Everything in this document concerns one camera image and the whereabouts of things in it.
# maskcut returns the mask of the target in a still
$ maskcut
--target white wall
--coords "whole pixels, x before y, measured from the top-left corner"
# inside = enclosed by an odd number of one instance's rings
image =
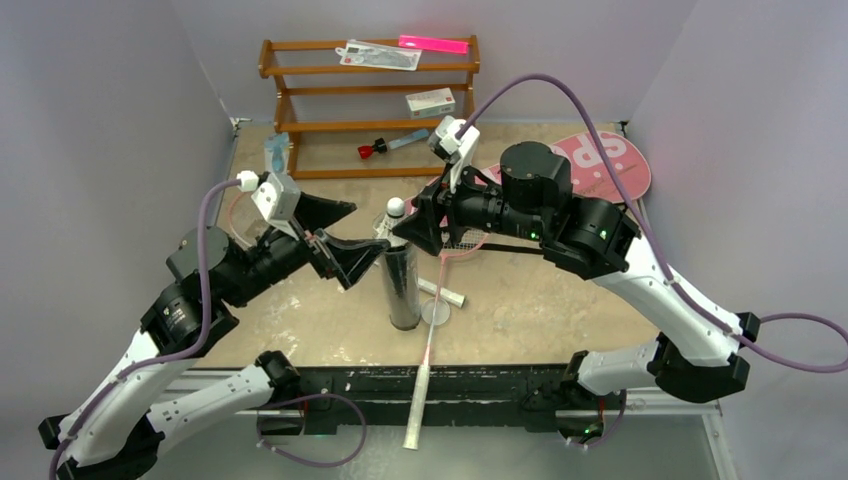
[[[44,478],[172,281],[231,126],[167,0],[0,2],[0,471]]]
[[[838,0],[701,1],[633,117],[664,247],[736,311],[848,325],[846,24]],[[759,343],[811,363],[846,356],[811,324],[769,324]],[[848,374],[743,356],[748,388],[724,402],[742,478],[845,478]]]
[[[275,89],[256,70],[262,40],[334,40],[467,36],[480,40],[478,103],[512,77],[544,71],[561,77],[596,120],[630,118],[654,79],[695,0],[515,2],[513,0],[266,1],[173,0],[213,86],[231,116],[270,120]],[[338,62],[334,53],[326,61]],[[403,73],[344,75],[331,81],[426,83]],[[296,77],[290,85],[322,79]],[[574,119],[552,87],[526,85],[490,109],[492,120]],[[354,97],[303,98],[303,119],[392,118],[403,102]]]

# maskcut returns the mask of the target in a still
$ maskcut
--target small white box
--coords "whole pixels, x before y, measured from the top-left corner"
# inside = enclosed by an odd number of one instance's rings
[[[453,112],[456,108],[456,99],[450,88],[440,88],[407,95],[406,105],[409,107],[409,118],[435,117]]]

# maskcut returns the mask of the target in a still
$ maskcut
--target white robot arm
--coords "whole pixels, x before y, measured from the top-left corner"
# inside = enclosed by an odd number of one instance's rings
[[[302,193],[284,172],[262,178],[242,172],[239,180],[230,183],[240,184],[243,191],[255,190],[254,202],[270,227],[247,250],[214,227],[206,228],[205,249],[196,231],[183,238],[166,262],[176,282],[144,314],[118,364],[77,410],[39,425],[45,446],[56,450],[51,475],[63,480],[136,479],[153,466],[157,455],[207,426],[297,394],[297,370],[281,352],[265,352],[254,365],[226,380],[154,404],[174,379],[238,325],[225,302],[242,307],[307,264],[347,289],[388,248],[385,240],[339,240],[323,231],[353,212],[352,203]],[[211,297],[205,342],[200,340],[202,304],[207,301],[200,287],[203,255]],[[189,347],[194,352],[182,356]],[[171,361],[156,361],[168,356]],[[127,373],[138,364],[143,366]]]
[[[416,212],[393,232],[437,255],[440,223],[453,241],[468,228],[538,242],[538,253],[558,268],[615,293],[656,325],[651,342],[611,352],[580,352],[569,363],[572,379],[595,395],[659,386],[691,402],[706,402],[744,388],[748,364],[736,355],[752,341],[759,320],[731,313],[677,272],[675,281],[697,304],[729,326],[725,333],[693,310],[663,276],[638,226],[616,205],[572,193],[568,159],[546,145],[523,142],[501,156],[501,184],[470,165],[480,135],[465,120],[445,117],[428,144],[448,165],[414,200]]]

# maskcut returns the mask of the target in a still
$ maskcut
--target pink round sign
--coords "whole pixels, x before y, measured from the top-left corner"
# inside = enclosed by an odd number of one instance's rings
[[[615,167],[615,173],[633,200],[640,198],[651,185],[651,169],[642,153],[630,140],[611,132],[598,132],[601,144]],[[574,193],[599,197],[613,203],[624,200],[604,166],[589,132],[578,133],[551,145],[551,150],[571,160],[571,183]]]

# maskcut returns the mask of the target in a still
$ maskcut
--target table surface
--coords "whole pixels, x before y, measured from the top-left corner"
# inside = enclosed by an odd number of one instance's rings
[[[486,167],[524,140],[553,143],[579,133],[577,124],[481,124],[473,164]],[[613,125],[598,128],[613,130]],[[230,177],[241,170],[263,170],[263,141],[270,126],[240,130]],[[359,159],[356,147],[404,132],[304,134],[298,169],[439,166],[424,142]],[[302,191],[355,202],[358,210],[328,229],[339,238],[371,238],[372,222],[394,196],[415,195],[426,177],[301,180]],[[227,229],[227,207],[238,194],[224,195],[218,225]],[[265,224],[245,197],[233,208],[234,228],[247,239]],[[490,237],[503,243],[512,239]],[[439,261],[418,255],[419,275],[436,282]],[[448,261],[445,287],[467,296],[452,307],[450,320],[433,337],[434,364],[561,363],[580,350],[611,350],[643,343],[656,328],[630,305],[591,282],[556,269],[535,255],[476,252]],[[429,295],[422,294],[421,300]],[[247,307],[233,309],[241,324],[218,342],[197,366],[235,367],[253,363],[265,350],[281,350],[296,365],[416,365],[427,341],[428,325],[403,332],[389,322],[379,270],[372,268],[348,291],[302,268],[268,289]]]

